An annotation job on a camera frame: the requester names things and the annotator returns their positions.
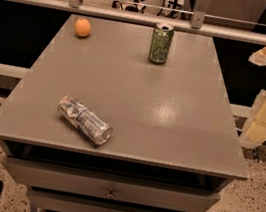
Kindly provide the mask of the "orange fruit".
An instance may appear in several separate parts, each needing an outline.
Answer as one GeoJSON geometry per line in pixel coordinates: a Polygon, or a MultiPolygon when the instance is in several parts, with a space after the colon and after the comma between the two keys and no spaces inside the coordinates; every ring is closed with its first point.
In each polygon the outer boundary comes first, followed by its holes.
{"type": "Polygon", "coordinates": [[[91,33],[91,25],[87,19],[79,18],[75,21],[75,33],[77,36],[87,37],[91,33]]]}

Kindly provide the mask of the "grey drawer cabinet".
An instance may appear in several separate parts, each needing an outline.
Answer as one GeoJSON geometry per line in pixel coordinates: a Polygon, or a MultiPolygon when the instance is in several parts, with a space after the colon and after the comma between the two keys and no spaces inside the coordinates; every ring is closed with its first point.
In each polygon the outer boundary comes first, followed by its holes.
{"type": "Polygon", "coordinates": [[[248,173],[213,40],[177,32],[158,66],[149,26],[91,24],[81,39],[65,23],[0,106],[8,172],[43,212],[205,212],[248,173]],[[112,126],[106,143],[58,112],[67,95],[112,126]]]}

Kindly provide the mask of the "top drawer knob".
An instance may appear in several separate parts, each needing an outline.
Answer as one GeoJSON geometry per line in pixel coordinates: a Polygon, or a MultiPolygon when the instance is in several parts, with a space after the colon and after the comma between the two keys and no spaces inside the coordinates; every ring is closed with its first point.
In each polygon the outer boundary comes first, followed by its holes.
{"type": "Polygon", "coordinates": [[[107,192],[107,193],[105,194],[105,197],[108,198],[108,199],[110,199],[110,200],[114,199],[114,198],[116,197],[116,195],[115,195],[113,192],[114,192],[114,191],[110,188],[110,189],[109,189],[109,192],[107,192]]]}

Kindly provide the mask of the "silver redbull can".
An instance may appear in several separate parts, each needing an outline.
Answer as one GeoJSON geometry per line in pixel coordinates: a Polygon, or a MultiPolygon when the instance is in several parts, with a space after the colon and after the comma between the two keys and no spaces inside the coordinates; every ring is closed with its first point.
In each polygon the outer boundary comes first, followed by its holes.
{"type": "Polygon", "coordinates": [[[111,138],[113,128],[73,96],[60,100],[58,112],[97,146],[111,138]]]}

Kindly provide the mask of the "green soda can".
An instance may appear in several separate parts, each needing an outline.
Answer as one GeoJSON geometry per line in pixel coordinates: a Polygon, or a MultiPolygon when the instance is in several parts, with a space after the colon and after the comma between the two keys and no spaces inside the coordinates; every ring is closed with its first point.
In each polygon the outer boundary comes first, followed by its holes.
{"type": "Polygon", "coordinates": [[[158,22],[152,32],[148,59],[155,64],[164,64],[173,40],[174,27],[167,22],[158,22]]]}

